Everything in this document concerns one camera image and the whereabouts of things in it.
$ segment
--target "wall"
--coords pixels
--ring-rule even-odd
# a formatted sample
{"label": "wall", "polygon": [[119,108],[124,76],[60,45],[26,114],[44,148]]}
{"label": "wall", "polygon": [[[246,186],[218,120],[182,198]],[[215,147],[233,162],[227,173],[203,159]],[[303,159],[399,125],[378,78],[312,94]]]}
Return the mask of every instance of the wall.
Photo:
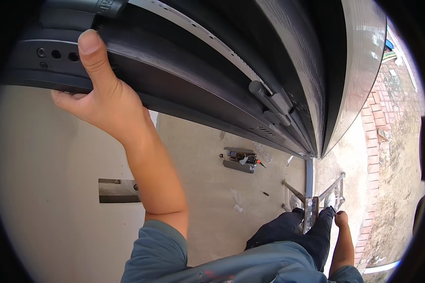
{"label": "wall", "polygon": [[133,179],[121,144],[49,90],[0,89],[0,214],[36,282],[120,280],[145,210],[100,204],[98,178]]}

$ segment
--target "forearm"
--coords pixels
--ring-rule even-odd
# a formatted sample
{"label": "forearm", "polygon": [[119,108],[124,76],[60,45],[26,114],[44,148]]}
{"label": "forearm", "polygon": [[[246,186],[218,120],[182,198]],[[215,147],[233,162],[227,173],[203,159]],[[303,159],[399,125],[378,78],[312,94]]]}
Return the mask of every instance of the forearm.
{"label": "forearm", "polygon": [[329,276],[345,265],[354,265],[354,246],[348,224],[342,225],[335,245]]}
{"label": "forearm", "polygon": [[146,124],[136,129],[134,142],[123,143],[142,204],[156,215],[184,212],[186,200],[175,168],[153,124]]}

